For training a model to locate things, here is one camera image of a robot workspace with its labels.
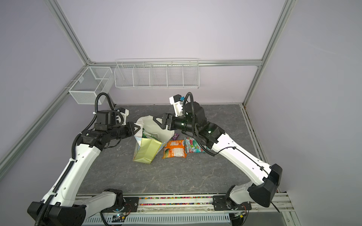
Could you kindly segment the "illustrated paper gift bag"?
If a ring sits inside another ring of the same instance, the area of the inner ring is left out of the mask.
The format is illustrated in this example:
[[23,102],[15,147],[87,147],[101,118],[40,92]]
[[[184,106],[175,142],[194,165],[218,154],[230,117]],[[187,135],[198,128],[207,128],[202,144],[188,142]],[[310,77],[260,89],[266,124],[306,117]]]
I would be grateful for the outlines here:
[[150,115],[139,118],[136,125],[140,126],[140,130],[134,136],[137,144],[133,161],[151,164],[155,156],[173,137],[174,131],[161,129]]

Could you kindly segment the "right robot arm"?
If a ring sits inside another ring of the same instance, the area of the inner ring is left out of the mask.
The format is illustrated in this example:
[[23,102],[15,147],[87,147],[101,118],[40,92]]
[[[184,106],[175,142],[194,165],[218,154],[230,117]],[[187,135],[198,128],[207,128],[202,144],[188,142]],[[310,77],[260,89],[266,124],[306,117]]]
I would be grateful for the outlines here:
[[223,200],[228,210],[234,210],[245,202],[254,201],[268,208],[281,183],[283,169],[270,165],[237,144],[220,126],[208,121],[205,110],[194,101],[191,92],[186,96],[170,97],[173,114],[154,116],[153,121],[164,130],[180,130],[197,141],[211,156],[221,155],[248,176],[250,182],[231,186]]

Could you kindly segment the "Fox's mint blossom candy bag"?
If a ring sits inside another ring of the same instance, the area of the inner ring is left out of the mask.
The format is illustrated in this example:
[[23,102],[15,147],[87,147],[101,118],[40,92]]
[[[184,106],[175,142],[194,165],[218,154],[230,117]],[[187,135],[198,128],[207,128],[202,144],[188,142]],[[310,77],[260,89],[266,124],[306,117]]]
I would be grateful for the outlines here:
[[184,141],[185,141],[186,153],[204,153],[205,152],[195,139],[193,139],[191,137],[186,137],[184,139]]

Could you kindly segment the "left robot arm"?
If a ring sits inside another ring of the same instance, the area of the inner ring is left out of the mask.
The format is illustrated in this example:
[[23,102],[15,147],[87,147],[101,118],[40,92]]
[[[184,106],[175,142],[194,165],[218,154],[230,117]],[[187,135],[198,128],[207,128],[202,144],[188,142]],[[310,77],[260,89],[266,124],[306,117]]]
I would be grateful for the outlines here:
[[126,109],[117,108],[107,93],[96,97],[94,117],[73,140],[67,166],[42,200],[32,202],[27,209],[36,226],[80,226],[106,209],[122,211],[126,207],[123,192],[118,189],[106,189],[86,201],[75,201],[80,185],[100,153],[110,148],[111,141],[132,137],[140,130],[139,125],[127,122],[126,117]]

